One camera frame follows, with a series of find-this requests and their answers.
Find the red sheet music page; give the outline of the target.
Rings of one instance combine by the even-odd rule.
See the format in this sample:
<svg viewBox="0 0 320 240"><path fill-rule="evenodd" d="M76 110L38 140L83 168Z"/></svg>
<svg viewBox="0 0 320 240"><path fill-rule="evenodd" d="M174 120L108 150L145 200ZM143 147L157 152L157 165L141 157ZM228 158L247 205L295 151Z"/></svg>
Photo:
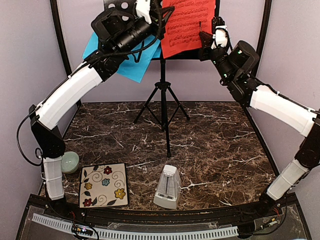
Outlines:
<svg viewBox="0 0 320 240"><path fill-rule="evenodd" d="M200 31L210 33L215 16L215 0L164 0L163 7L174 7L161 40L165 59L201 47Z"/></svg>

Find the black music stand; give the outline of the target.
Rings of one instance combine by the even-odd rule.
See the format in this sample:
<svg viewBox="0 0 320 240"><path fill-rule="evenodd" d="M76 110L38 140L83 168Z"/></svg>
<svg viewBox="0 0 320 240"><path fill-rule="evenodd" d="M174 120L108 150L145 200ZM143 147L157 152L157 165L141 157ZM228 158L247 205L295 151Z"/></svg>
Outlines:
<svg viewBox="0 0 320 240"><path fill-rule="evenodd" d="M174 94L173 90L171 89L171 83L166 81L166 60L198 60L199 59L199 51L200 49L192 49L183 51L181 53L178 53L176 55L173 55L167 59L163 58L163 54L160 54L160 57L153 58L153 60L159 60L160 61L160 80L156 82L155 88L147 101L144 103L142 109L140 110L139 114L133 121L135 124L138 122L140 116L144 112L145 109L148 109L148 111L151 113L151 115L155 118L155 120L158 122L158 124L161 126L161 130L165 132L166 135L166 151L167 151L167 157L170 158L171 155L171 148L170 148L170 136L169 136L169 124L173 120L175 114L179 109L181 109L182 113L186 117L186 120L189 121L190 117L186 113L185 109L183 108L181 102L178 100L176 95ZM154 114L154 112L149 108L149 103L151 102L152 98L156 94L157 91L160 91L161 95L161 120L158 119L158 117ZM167 91L171 94L174 101L177 103L177 108L175 109L175 112L172 114L170 120L168 120L168 110L167 110Z"/></svg>

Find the blue sheet music page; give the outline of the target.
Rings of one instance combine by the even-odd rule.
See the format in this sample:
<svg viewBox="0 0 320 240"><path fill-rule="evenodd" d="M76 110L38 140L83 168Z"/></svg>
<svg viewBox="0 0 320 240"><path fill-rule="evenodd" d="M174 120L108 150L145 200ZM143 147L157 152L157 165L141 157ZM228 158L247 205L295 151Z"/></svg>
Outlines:
<svg viewBox="0 0 320 240"><path fill-rule="evenodd" d="M93 51L98 49L98 36L93 33L85 47L82 54L82 59L84 60ZM149 48L145 49L140 57L139 62L134 61L132 55L129 56L129 60L125 60L118 68L117 73L126 77L132 81L140 83L151 63L152 59L159 58L161 54L161 41L159 39L151 45Z"/></svg>

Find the white metronome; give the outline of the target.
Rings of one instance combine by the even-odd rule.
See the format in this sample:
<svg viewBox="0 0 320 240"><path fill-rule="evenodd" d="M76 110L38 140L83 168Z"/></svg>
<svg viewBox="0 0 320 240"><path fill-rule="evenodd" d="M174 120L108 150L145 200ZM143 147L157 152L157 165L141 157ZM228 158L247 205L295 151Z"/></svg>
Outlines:
<svg viewBox="0 0 320 240"><path fill-rule="evenodd" d="M178 169L166 164L162 170L153 203L165 209L177 209L180 190L181 177Z"/></svg>

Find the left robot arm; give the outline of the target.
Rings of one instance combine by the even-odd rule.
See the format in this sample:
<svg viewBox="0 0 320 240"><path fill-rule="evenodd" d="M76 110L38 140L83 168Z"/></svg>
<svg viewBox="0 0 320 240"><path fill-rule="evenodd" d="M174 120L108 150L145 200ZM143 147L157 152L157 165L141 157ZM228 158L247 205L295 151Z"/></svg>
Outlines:
<svg viewBox="0 0 320 240"><path fill-rule="evenodd" d="M50 208L60 218L67 218L71 208L62 200L65 193L61 162L66 145L58 128L59 121L85 94L114 75L129 55L151 47L153 42L135 49L146 38L154 35L155 39L163 39L166 24L175 10L160 0L137 0L133 6L128 10L111 7L100 13L91 27L102 45L43 101L29 108L27 118L39 145L38 166L44 167L47 195L53 201Z"/></svg>

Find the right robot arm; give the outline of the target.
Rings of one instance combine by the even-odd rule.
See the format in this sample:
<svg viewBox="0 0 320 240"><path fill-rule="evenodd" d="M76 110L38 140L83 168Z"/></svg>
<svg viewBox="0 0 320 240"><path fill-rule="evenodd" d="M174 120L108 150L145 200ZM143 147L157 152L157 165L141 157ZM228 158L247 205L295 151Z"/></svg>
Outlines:
<svg viewBox="0 0 320 240"><path fill-rule="evenodd" d="M222 27L215 34L199 33L201 50L199 59L211 60L221 76L220 84L227 87L233 99L245 108L265 112L304 136L294 159L261 194L255 205L255 213L266 217L275 208L275 202L310 170L320 164L320 113L301 105L261 82L250 71L260 57L247 42L240 40L228 52L230 40Z"/></svg>

